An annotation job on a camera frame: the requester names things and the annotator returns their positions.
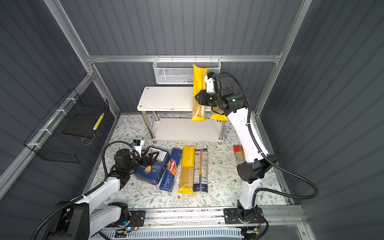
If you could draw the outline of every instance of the black cable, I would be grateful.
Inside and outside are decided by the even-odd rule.
[[[96,187],[94,187],[93,189],[89,190],[88,192],[84,193],[83,195],[85,196],[88,196],[90,195],[91,193],[93,193],[94,191],[96,191],[99,187],[101,187],[102,185],[104,184],[104,182],[101,182],[99,183]],[[83,199],[83,195],[67,202],[66,204],[64,204],[63,206],[57,208],[55,211],[53,211],[50,215],[48,215],[39,225],[38,227],[35,229],[35,231],[33,232],[32,236],[31,236],[31,240],[35,240],[37,238],[37,235],[39,234],[40,230],[43,228],[43,226],[53,217],[55,216],[56,214],[58,214],[61,210],[63,209],[66,209],[66,208],[69,208],[72,204],[74,204],[75,202]]]
[[[261,217],[261,218],[264,220],[266,226],[265,226],[264,230],[262,231],[262,233],[259,233],[258,236],[257,236],[254,240],[258,240],[258,239],[260,239],[261,237],[263,237],[264,234],[268,231],[268,228],[269,228],[269,223],[268,223],[268,221],[265,219],[265,217],[264,217],[263,215],[261,215],[261,214],[258,214],[258,216]]]
[[[216,112],[216,111],[214,110],[213,107],[211,107],[211,111],[214,112],[214,113],[216,113],[216,114],[219,114],[219,115],[224,115],[224,114],[225,114],[225,113],[219,113],[219,112]]]
[[[98,234],[100,234],[100,236],[102,237],[102,238],[104,238],[105,240],[111,240],[109,237],[107,237],[104,233],[102,233],[101,231],[98,231],[97,232]]]
[[[90,195],[91,193],[93,193],[94,191],[96,191],[98,188],[100,188],[104,183],[105,181],[107,180],[108,178],[108,170],[107,170],[107,166],[105,164],[105,151],[107,149],[107,147],[109,147],[110,145],[114,144],[114,143],[124,143],[124,144],[127,144],[129,147],[132,148],[132,150],[134,151],[134,153],[136,153],[136,155],[139,157],[139,153],[136,151],[136,149],[134,149],[132,147],[131,144],[127,143],[127,142],[124,142],[124,141],[114,141],[114,142],[111,142],[109,143],[108,145],[106,145],[103,149],[103,153],[101,155],[101,160],[103,162],[103,168],[104,168],[104,173],[105,173],[105,177],[104,177],[104,180],[99,183],[97,186],[95,186],[94,188],[92,188],[91,190],[89,190],[88,192],[84,193],[83,195],[67,202],[66,204],[64,204],[63,206],[57,208],[55,211],[53,211],[50,215],[48,215],[39,225],[38,227],[35,229],[35,231],[33,232],[32,236],[31,236],[31,240],[35,240],[37,238],[37,235],[39,234],[40,230],[43,228],[43,226],[53,217],[55,216],[56,214],[58,214],[60,211],[62,211],[63,209],[66,209],[66,208],[69,208],[72,204],[74,204],[75,202],[83,199],[84,196],[88,196]]]
[[[101,154],[101,161],[103,162],[103,168],[104,168],[104,181],[107,180],[108,178],[108,171],[107,171],[107,165],[105,163],[105,151],[107,150],[107,148],[112,145],[112,144],[115,144],[115,143],[123,143],[123,144],[126,144],[128,145],[134,153],[136,153],[137,157],[139,157],[139,153],[136,151],[136,149],[133,148],[133,146],[130,144],[130,143],[127,143],[127,142],[124,142],[124,141],[114,141],[114,142],[110,142],[108,143],[104,149],[103,149],[103,152]]]
[[[257,143],[256,138],[255,138],[255,136],[254,136],[254,134],[253,134],[253,132],[252,132],[252,128],[251,128],[251,124],[250,124],[250,123],[251,123],[251,104],[250,104],[249,99],[247,98],[247,96],[246,96],[246,94],[245,94],[245,91],[244,91],[244,89],[243,89],[243,86],[242,86],[242,85],[240,84],[240,82],[239,82],[234,76],[232,76],[230,73],[222,72],[222,73],[219,73],[219,74],[227,74],[227,75],[229,75],[229,76],[230,76],[230,77],[237,83],[237,85],[240,87],[240,90],[241,90],[241,92],[242,92],[242,94],[243,94],[243,97],[244,97],[244,99],[247,101],[247,105],[248,105],[248,114],[247,114],[247,126],[248,126],[248,132],[249,132],[249,134],[250,134],[250,136],[251,136],[251,138],[252,138],[252,141],[253,141],[253,143],[255,144],[257,150],[258,150],[259,153],[261,154],[261,156],[262,156],[262,157],[263,157],[269,164],[271,164],[271,165],[274,166],[275,168],[277,168],[277,169],[279,169],[279,170],[281,170],[281,171],[283,171],[283,172],[285,172],[285,173],[288,173],[289,175],[292,175],[292,176],[294,176],[294,177],[296,177],[296,178],[298,178],[298,179],[304,181],[305,183],[307,183],[308,185],[310,185],[310,186],[313,188],[313,190],[314,190],[314,193],[313,193],[313,194],[306,195],[306,196],[300,196],[300,195],[286,194],[286,193],[284,193],[284,192],[279,192],[279,191],[276,191],[276,190],[273,190],[273,189],[268,189],[268,188],[261,187],[261,188],[258,188],[258,189],[254,192],[254,194],[256,195],[256,193],[259,192],[259,191],[267,191],[267,192],[272,192],[272,193],[275,193],[275,194],[278,194],[278,195],[282,195],[282,196],[286,196],[286,197],[291,197],[291,198],[295,198],[295,199],[312,199],[312,198],[316,197],[316,196],[319,194],[319,189],[317,188],[317,186],[316,186],[313,182],[309,181],[308,179],[306,179],[306,178],[304,178],[304,177],[302,177],[302,176],[300,176],[300,175],[298,175],[298,174],[294,174],[294,173],[292,173],[292,172],[290,172],[290,171],[288,171],[288,170],[285,170],[285,169],[281,168],[280,166],[274,164],[274,163],[273,163],[271,160],[269,160],[269,158],[263,153],[262,149],[260,148],[259,144]],[[260,238],[267,232],[268,227],[269,227],[268,221],[264,218],[264,216],[262,216],[261,214],[260,214],[260,216],[261,216],[261,217],[263,218],[263,220],[265,221],[265,223],[266,223],[266,227],[265,227],[265,229],[263,230],[263,232],[262,232],[261,234],[259,234],[259,235],[257,236],[257,238],[255,238],[254,240],[260,239]]]

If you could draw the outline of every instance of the white shelf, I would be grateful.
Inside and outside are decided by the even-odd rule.
[[[223,142],[219,140],[221,122],[216,120],[191,121],[189,118],[160,118],[153,124],[158,140]]]
[[[193,87],[145,87],[138,111],[192,112]]]

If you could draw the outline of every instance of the black wire basket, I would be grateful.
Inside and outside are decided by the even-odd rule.
[[[80,163],[109,111],[104,98],[76,95],[43,129],[40,124],[24,142],[41,159]]]

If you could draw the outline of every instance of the white mesh basket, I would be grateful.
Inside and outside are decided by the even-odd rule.
[[[221,62],[161,62],[153,61],[156,83],[193,84],[193,64],[200,68],[209,68],[210,72],[220,73]]]

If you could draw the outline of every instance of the floor mat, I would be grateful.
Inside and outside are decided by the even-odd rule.
[[[159,114],[166,118],[190,118],[191,114]],[[148,113],[151,124],[154,122],[153,114]],[[172,192],[159,190],[157,186],[148,184],[131,176],[128,183],[117,193],[111,195],[103,204],[102,208],[110,202],[126,202],[131,209],[137,208],[168,208],[168,207],[215,207],[235,206],[241,193],[242,181],[237,174],[236,159],[233,145],[240,144],[235,129],[230,122],[225,125],[224,143],[219,146],[216,142],[180,142],[180,141],[157,141],[153,144],[146,129],[142,116],[139,114],[121,115],[110,142],[122,140],[132,142],[133,139],[144,141],[142,149],[156,146],[171,151],[173,147],[197,146],[197,149],[207,148],[209,159],[208,193],[196,192],[194,194],[178,193],[180,167],[177,170]],[[106,164],[108,170],[114,163],[113,156],[120,148],[126,148],[123,144],[113,144],[106,151]],[[100,164],[92,187],[96,186],[104,178],[103,166]],[[281,191],[273,169],[270,169],[261,181],[262,187]],[[270,192],[259,192],[257,194],[258,205],[286,205],[284,197]]]

